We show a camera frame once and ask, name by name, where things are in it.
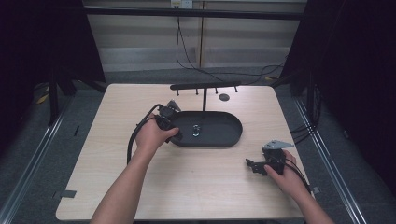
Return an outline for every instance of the wall outlet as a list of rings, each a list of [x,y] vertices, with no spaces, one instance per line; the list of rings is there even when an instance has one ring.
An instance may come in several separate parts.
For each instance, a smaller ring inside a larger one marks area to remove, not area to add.
[[[181,8],[181,0],[171,0],[171,8]]]
[[[192,9],[192,0],[181,0],[181,8]]]

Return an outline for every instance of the gray carpet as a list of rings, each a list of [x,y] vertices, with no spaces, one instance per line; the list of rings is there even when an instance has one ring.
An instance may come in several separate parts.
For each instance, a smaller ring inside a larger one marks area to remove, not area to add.
[[[258,75],[261,68],[215,68],[210,72],[238,72]],[[249,83],[257,77],[242,75],[217,75],[223,80],[242,80]],[[209,74],[186,69],[161,71],[140,71],[106,74],[107,83],[186,83],[216,81]],[[266,85],[271,81],[262,78],[255,85]],[[78,92],[64,114],[64,120],[56,133],[49,151],[41,163],[35,178],[27,191],[12,223],[60,223],[55,217],[59,200],[53,199],[56,190],[65,189],[68,178],[76,164],[78,154],[84,144],[103,94],[77,83]],[[289,86],[276,88],[290,130],[303,124],[294,100],[290,97]],[[16,141],[11,145],[6,157],[0,160],[0,203],[4,204],[9,193],[30,160],[42,135],[46,131],[50,117],[48,101],[43,105],[32,105]],[[357,199],[368,223],[396,223],[396,201],[382,180],[361,157],[356,146],[345,139],[343,129],[337,120],[323,106],[318,130],[332,153],[352,194]],[[324,167],[315,145],[310,138],[297,145],[304,168],[313,187],[318,187],[318,202],[336,223],[353,223],[337,189]],[[278,220],[280,223],[304,223],[300,219]],[[250,221],[209,221],[208,223],[253,224]]]

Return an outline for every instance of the white wall panel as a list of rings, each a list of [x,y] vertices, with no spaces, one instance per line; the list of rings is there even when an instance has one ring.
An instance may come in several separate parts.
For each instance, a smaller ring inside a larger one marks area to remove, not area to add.
[[[86,0],[84,3],[86,6],[170,7],[170,0]],[[193,1],[193,7],[303,12],[304,0]],[[89,15],[89,21],[105,71],[180,67],[176,60],[176,18]],[[298,23],[217,18],[202,21],[201,18],[180,18],[189,58],[195,66],[202,67],[265,66],[282,63],[289,53]],[[181,39],[178,58],[183,64],[188,65]]]

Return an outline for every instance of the light wood tabletop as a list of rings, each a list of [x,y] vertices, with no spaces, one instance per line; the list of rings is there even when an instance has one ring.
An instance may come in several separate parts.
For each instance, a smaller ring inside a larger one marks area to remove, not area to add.
[[[246,159],[265,161],[262,146],[271,140],[293,144],[274,90],[240,86],[207,91],[206,110],[235,115],[243,125],[239,142],[226,148],[163,144],[145,178],[137,220],[213,220],[302,217],[296,203],[269,176],[253,174]],[[223,102],[219,95],[230,100]],[[174,99],[181,110],[202,110],[203,93],[169,85],[112,84],[92,123],[56,212],[60,220],[89,220],[106,191],[126,166],[127,145],[136,124],[156,104]],[[288,151],[304,167],[295,147]]]

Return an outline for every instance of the electrical wire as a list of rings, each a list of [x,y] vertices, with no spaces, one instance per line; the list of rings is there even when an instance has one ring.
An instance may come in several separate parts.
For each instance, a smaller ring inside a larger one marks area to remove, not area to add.
[[[179,45],[179,42],[180,42],[179,39],[181,40],[181,43],[182,43],[182,45],[183,45],[184,53],[185,53],[185,55],[186,55],[186,58],[187,58],[187,61],[188,61],[189,65],[190,65],[190,67],[187,67],[187,66],[183,65],[183,64],[180,62],[180,60],[178,59],[178,45]],[[180,18],[179,18],[179,17],[177,17],[177,47],[176,47],[176,54],[177,54],[177,55],[176,55],[176,57],[177,57],[177,63],[178,63],[182,68],[190,69],[190,70],[195,70],[195,71],[197,71],[197,72],[200,72],[200,73],[203,73],[203,74],[206,74],[206,75],[210,75],[211,77],[213,77],[213,78],[215,78],[215,79],[217,79],[218,81],[221,81],[221,82],[224,82],[225,80],[223,80],[223,79],[221,79],[221,78],[219,78],[219,77],[216,77],[215,75],[220,75],[220,74],[222,74],[222,75],[240,75],[240,76],[258,77],[256,80],[254,80],[254,81],[252,81],[252,82],[245,83],[245,84],[241,84],[241,85],[251,85],[251,84],[254,84],[254,83],[260,81],[260,79],[261,79],[263,76],[269,75],[269,74],[275,72],[278,68],[283,67],[283,64],[285,63],[285,62],[283,62],[283,63],[281,63],[281,64],[274,64],[274,65],[267,65],[267,66],[264,66],[264,68],[261,70],[261,72],[260,72],[259,74],[234,73],[234,72],[232,72],[232,73],[231,73],[231,72],[211,72],[211,73],[209,73],[209,72],[207,72],[207,71],[205,71],[205,70],[203,70],[203,69],[196,68],[196,67],[192,64],[192,62],[191,62],[191,60],[190,60],[190,57],[189,57],[189,55],[188,55],[188,53],[187,53],[186,44],[185,44],[185,42],[184,42],[184,37],[183,37],[183,34],[182,34],[182,32],[181,32],[181,28],[180,28]],[[271,70],[271,71],[269,71],[269,72],[266,72],[266,73],[263,72],[266,68],[272,67],[272,66],[274,66],[275,69],[273,69],[273,70]]]
[[[149,119],[149,115],[152,113],[152,111],[154,111],[154,109],[156,107],[161,108],[162,105],[157,104],[154,107],[152,107],[150,109],[150,111],[147,113],[147,115],[145,117],[143,117],[143,119],[138,124],[136,124],[136,128],[134,129],[134,132],[132,133],[132,135],[131,135],[131,137],[129,139],[129,142],[128,142],[128,148],[127,148],[127,154],[126,154],[126,163],[127,164],[131,160],[131,157],[132,157],[132,144],[134,143],[134,140],[136,139],[137,134],[142,129],[143,125],[145,125],[150,119],[152,119],[152,118]]]
[[[274,159],[276,162],[281,163],[281,164],[283,164],[283,165],[289,167],[295,174],[297,174],[297,176],[300,177],[301,181],[302,181],[303,184],[305,185],[306,190],[308,190],[308,192],[311,193],[311,188],[309,187],[309,184],[308,184],[308,182],[306,181],[306,179],[305,179],[303,173],[301,172],[301,170],[298,168],[298,166],[297,166],[293,161],[291,161],[291,160],[289,160],[289,159],[285,159],[286,161],[289,161],[289,162],[292,164],[292,165],[290,165],[290,164],[288,164],[287,162],[282,161],[282,160],[280,160],[280,159],[278,159],[278,158],[276,158],[276,157],[274,157],[274,156],[272,156],[272,155],[268,155],[268,156],[270,156],[270,157],[271,157],[272,159]]]
[[[315,113],[313,116],[312,123],[308,126],[301,125],[297,129],[291,131],[290,133],[300,133],[300,132],[305,132],[304,134],[300,134],[298,136],[294,136],[294,144],[297,145],[301,142],[303,142],[317,127],[320,119],[320,114],[321,114],[321,102],[322,102],[322,97],[321,94],[318,90],[318,87],[314,88],[314,97],[315,97]]]

